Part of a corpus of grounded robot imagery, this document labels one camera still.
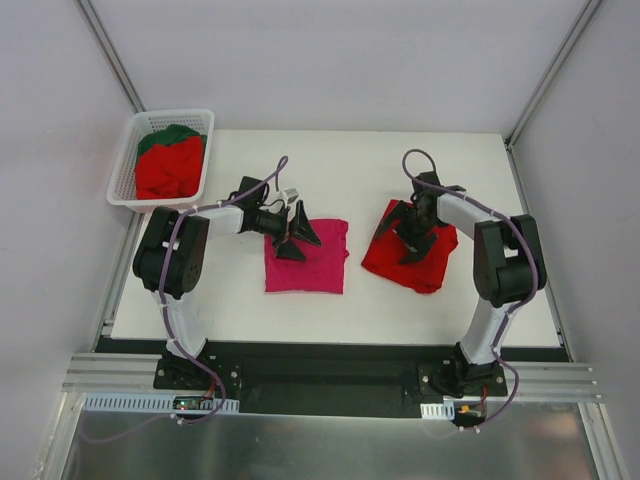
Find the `green t shirt in basket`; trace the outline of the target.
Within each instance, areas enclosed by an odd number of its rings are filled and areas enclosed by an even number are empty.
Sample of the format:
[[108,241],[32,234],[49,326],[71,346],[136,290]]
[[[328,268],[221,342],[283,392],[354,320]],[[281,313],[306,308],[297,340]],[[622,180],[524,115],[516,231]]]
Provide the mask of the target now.
[[170,124],[168,127],[145,135],[137,145],[137,159],[140,159],[153,146],[171,146],[186,141],[191,137],[199,137],[203,146],[206,146],[207,136],[196,130],[179,124]]

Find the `right aluminium frame post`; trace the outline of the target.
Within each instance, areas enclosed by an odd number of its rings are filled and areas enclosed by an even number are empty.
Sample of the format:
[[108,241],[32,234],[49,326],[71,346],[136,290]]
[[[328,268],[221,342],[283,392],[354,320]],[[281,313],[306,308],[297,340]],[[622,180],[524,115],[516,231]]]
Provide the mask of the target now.
[[572,22],[568,32],[562,39],[559,47],[545,68],[541,78],[537,82],[532,94],[525,103],[525,106],[518,116],[516,123],[504,139],[507,152],[511,152],[524,133],[524,130],[534,118],[536,112],[541,107],[545,97],[551,87],[558,79],[564,66],[571,57],[573,51],[581,41],[600,9],[606,4],[604,0],[585,1],[579,10],[578,15]]

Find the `left aluminium frame post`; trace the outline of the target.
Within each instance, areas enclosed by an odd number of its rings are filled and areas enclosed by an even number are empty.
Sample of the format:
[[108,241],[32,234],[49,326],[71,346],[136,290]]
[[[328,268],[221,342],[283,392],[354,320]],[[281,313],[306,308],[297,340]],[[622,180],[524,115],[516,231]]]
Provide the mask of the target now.
[[145,103],[101,18],[95,2],[90,0],[75,0],[73,4],[99,49],[118,87],[120,97],[127,106],[128,116],[122,123],[122,126],[125,126],[132,116],[147,110]]

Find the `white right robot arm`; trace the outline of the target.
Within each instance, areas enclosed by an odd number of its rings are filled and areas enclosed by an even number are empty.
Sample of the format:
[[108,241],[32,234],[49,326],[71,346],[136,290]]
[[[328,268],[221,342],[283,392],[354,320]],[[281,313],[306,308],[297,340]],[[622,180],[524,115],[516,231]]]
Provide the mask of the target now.
[[503,338],[515,314],[546,284],[537,224],[533,217],[507,217],[472,198],[464,189],[445,187],[435,172],[412,179],[409,203],[398,202],[379,222],[374,238],[392,231],[404,248],[401,264],[424,260],[436,243],[435,229],[453,226],[473,241],[473,281],[478,303],[458,344],[465,361],[449,373],[452,388],[470,395],[485,383],[481,365],[500,357]]

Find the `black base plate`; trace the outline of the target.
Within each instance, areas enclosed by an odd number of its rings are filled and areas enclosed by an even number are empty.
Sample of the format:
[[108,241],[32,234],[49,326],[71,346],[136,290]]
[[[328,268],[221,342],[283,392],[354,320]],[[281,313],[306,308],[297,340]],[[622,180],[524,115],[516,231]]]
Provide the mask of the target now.
[[254,414],[413,418],[446,398],[507,398],[507,366],[464,360],[459,346],[208,341],[187,360],[159,340],[101,339],[97,350],[155,354],[153,387],[238,402]]

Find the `red t shirt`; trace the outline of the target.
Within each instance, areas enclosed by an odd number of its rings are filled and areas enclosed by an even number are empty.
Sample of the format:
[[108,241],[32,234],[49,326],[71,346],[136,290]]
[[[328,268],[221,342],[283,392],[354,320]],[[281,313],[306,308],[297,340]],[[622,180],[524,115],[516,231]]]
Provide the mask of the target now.
[[458,246],[457,230],[453,226],[435,227],[427,240],[432,240],[426,255],[413,262],[412,252],[395,232],[399,224],[383,234],[375,234],[361,266],[379,277],[410,288],[419,294],[432,294],[443,286],[449,257]]
[[136,198],[163,200],[194,196],[200,186],[206,142],[190,136],[171,145],[138,144]]

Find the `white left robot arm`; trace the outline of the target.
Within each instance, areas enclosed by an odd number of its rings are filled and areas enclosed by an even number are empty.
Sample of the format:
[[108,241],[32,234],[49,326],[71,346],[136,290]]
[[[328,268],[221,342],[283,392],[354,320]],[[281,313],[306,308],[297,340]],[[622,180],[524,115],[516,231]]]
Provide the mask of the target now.
[[183,358],[177,377],[192,389],[205,386],[212,366],[201,358],[206,332],[189,300],[202,274],[210,239],[256,232],[268,237],[279,259],[304,262],[297,240],[320,247],[322,241],[307,218],[297,191],[276,198],[280,208],[266,206],[268,183],[242,178],[239,189],[219,204],[183,213],[165,206],[155,208],[134,255],[133,274],[152,293],[167,334],[169,354]]

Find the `white perforated plastic basket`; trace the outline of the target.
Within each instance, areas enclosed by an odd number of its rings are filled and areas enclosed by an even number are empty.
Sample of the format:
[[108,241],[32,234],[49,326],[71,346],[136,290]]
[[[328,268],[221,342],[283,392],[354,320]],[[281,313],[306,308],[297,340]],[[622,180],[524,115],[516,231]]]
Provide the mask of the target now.
[[[189,127],[207,137],[198,189],[191,196],[138,199],[135,182],[137,146],[144,136],[160,131],[171,124]],[[114,206],[127,207],[137,213],[148,213],[158,206],[184,210],[193,205],[199,205],[205,190],[209,161],[212,158],[214,125],[215,114],[208,109],[164,109],[134,114],[125,124],[120,139],[107,188],[107,201]]]

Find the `pink t shirt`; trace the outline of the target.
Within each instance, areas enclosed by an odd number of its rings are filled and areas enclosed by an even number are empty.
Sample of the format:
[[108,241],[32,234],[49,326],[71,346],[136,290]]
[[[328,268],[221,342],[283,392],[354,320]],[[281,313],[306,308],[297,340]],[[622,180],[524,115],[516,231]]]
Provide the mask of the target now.
[[268,237],[264,238],[265,292],[312,292],[341,295],[344,292],[345,262],[349,256],[349,224],[341,219],[315,219],[311,226],[322,245],[299,240],[294,244],[304,261],[278,259]]

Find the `aluminium frame post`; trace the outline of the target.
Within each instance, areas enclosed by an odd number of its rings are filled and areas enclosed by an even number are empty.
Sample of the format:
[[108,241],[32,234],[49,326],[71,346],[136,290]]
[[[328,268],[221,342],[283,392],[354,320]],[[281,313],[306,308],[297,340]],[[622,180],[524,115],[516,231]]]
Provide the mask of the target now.
[[122,123],[122,126],[125,126],[132,116],[147,110],[145,103],[101,18],[95,2],[90,0],[75,0],[73,4],[99,49],[118,87],[120,97],[127,106],[128,116]]
[[579,10],[578,15],[572,22],[568,32],[562,39],[559,47],[545,68],[541,78],[537,82],[532,94],[525,103],[525,106],[518,116],[516,123],[504,139],[507,152],[511,152],[524,133],[524,130],[534,118],[536,112],[541,107],[545,97],[551,87],[558,79],[564,66],[571,57],[573,51],[581,41],[600,9],[606,4],[604,0],[585,1]]

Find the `red t shirt in basket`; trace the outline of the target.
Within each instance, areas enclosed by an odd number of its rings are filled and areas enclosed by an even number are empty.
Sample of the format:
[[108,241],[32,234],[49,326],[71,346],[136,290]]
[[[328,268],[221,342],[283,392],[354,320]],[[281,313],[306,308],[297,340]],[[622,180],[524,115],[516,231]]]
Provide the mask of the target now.
[[163,200],[194,196],[200,186],[206,142],[190,136],[171,145],[138,144],[136,198]]

